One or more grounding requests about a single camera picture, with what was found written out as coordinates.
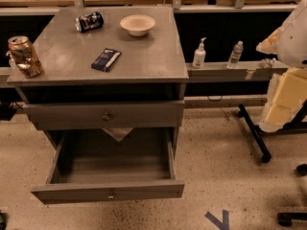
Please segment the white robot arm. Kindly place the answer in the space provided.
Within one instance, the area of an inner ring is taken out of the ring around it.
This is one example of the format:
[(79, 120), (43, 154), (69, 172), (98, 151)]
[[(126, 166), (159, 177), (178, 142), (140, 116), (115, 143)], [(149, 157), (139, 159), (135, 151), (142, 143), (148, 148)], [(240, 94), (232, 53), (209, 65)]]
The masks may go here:
[(259, 123), (261, 130), (276, 132), (294, 119), (307, 100), (307, 0), (302, 0), (256, 50), (277, 55), (288, 66), (282, 75), (272, 75)]

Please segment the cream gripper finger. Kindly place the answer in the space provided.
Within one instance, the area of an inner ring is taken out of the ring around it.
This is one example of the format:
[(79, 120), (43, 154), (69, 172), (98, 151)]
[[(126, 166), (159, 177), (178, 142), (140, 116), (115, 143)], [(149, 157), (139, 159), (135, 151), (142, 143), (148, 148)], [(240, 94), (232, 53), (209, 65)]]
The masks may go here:
[(276, 55), (280, 33), (281, 28), (274, 30), (266, 39), (256, 46), (256, 51), (267, 55)]
[(307, 100), (307, 71), (289, 68), (282, 75), (273, 74), (259, 127), (276, 132), (289, 123)]

